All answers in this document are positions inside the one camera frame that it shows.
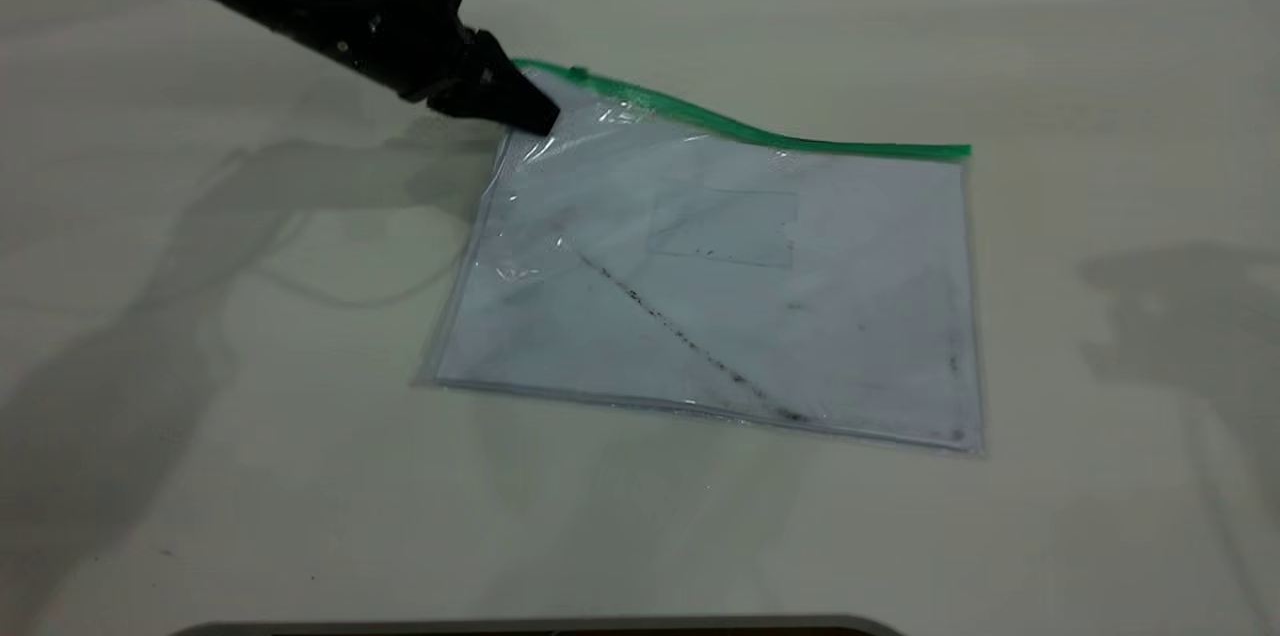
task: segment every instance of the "table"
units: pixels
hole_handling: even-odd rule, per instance
[[[1280,0],[467,0],[968,141],[983,458],[411,386],[499,131],[200,0],[0,0],[0,631],[854,613],[1280,628]]]

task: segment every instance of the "green zipper seal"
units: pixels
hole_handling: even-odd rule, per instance
[[[973,154],[970,145],[865,145],[855,141],[822,141],[822,139],[796,139],[792,136],[774,134],[773,131],[756,129],[746,125],[735,118],[709,111],[698,104],[687,102],[685,99],[676,99],[673,95],[646,90],[644,86],[628,84],[626,81],[609,79],[608,76],[596,76],[584,67],[559,67],[557,63],[539,61],[536,58],[512,59],[520,68],[539,68],[549,74],[570,81],[572,84],[593,90],[609,99],[627,100],[649,107],[659,116],[671,118],[672,122],[684,122],[699,127],[699,129],[712,131],[714,134],[726,136],[728,139],[742,141],[746,145],[762,145],[762,147],[777,150],[815,150],[827,154],[864,154],[864,156],[887,157],[913,157],[922,161],[963,161]]]

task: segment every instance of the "plastic bag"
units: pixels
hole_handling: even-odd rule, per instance
[[[745,145],[530,76],[561,122],[507,136],[422,376],[982,448],[963,168],[829,154],[964,147]]]

